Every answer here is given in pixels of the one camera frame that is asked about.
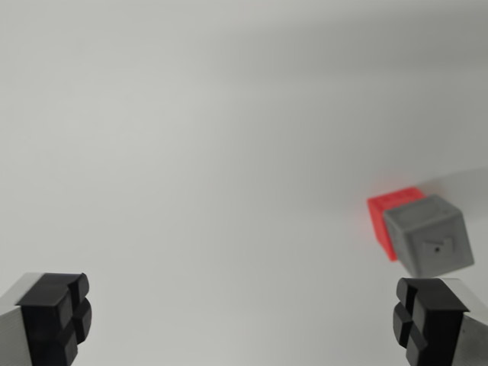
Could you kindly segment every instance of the red block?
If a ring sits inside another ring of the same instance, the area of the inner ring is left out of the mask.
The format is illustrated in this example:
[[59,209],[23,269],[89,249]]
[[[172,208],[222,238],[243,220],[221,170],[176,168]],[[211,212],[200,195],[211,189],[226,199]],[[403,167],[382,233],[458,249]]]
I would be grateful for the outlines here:
[[374,233],[376,239],[383,246],[391,261],[397,260],[397,254],[393,250],[390,235],[388,234],[387,226],[383,220],[383,212],[390,208],[402,206],[409,202],[417,201],[424,198],[425,195],[416,187],[409,187],[400,191],[382,194],[381,196],[372,197],[368,199],[368,208],[373,221]]

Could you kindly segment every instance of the cube face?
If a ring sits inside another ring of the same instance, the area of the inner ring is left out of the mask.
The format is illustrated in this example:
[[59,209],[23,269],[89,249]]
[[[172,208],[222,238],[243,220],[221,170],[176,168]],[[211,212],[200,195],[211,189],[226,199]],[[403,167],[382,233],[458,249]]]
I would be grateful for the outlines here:
[[459,209],[436,195],[384,212],[399,260],[414,277],[435,277],[474,263]]

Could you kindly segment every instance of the white background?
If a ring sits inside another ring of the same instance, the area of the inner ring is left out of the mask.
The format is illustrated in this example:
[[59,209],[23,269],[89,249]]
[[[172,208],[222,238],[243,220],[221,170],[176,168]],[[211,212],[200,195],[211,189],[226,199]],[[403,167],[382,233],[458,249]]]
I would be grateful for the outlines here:
[[486,2],[0,0],[0,291],[85,272],[76,366],[407,365],[365,200],[447,187],[477,262],[450,276],[488,302],[487,28]]

